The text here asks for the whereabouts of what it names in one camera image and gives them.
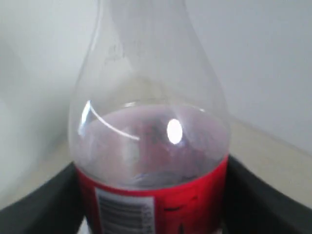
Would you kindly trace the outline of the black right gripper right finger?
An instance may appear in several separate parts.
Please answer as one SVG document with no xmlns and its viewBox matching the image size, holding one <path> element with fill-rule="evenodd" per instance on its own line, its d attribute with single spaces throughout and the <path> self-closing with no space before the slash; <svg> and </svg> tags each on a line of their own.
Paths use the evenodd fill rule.
<svg viewBox="0 0 312 234">
<path fill-rule="evenodd" d="M 225 234 L 310 234 L 312 210 L 229 156 L 223 197 Z"/>
</svg>

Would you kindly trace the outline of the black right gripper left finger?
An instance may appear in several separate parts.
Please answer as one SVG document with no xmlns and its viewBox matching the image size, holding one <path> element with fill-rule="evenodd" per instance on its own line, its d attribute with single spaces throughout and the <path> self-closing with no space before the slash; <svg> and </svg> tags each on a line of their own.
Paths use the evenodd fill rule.
<svg viewBox="0 0 312 234">
<path fill-rule="evenodd" d="M 1 209 L 2 234 L 76 234 L 85 212 L 76 169 L 69 164 L 19 201 Z"/>
</svg>

